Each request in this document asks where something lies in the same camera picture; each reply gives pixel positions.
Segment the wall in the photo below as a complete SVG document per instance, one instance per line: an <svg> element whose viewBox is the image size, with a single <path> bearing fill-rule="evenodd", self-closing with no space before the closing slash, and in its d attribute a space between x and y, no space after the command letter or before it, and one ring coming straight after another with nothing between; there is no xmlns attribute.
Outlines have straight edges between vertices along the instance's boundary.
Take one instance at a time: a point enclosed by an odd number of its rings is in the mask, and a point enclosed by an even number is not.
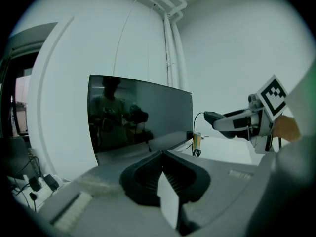
<svg viewBox="0 0 316 237"><path fill-rule="evenodd" d="M247 107L248 95L273 74L291 92L316 54L311 33L285 0L201 0L184 15L178 26L194 116ZM222 137L203 117L196 131ZM261 156L249 149L258 164Z"/></svg>
<svg viewBox="0 0 316 237"><path fill-rule="evenodd" d="M163 21L133 0L37 0L11 35L50 22L66 23L60 33L56 25L33 69L30 140L53 172L74 179L97 165L87 120L89 75L166 85Z"/></svg>

